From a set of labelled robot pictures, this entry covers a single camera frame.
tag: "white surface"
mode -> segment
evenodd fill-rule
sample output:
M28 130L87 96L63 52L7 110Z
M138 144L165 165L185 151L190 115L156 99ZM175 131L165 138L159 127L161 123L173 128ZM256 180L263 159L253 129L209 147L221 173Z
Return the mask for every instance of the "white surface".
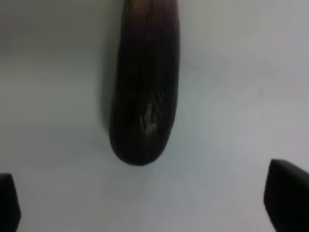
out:
M0 1L0 171L16 181L19 231L274 231L270 159L309 170L308 1L179 7L176 122L163 156L136 168L98 113L122 1Z

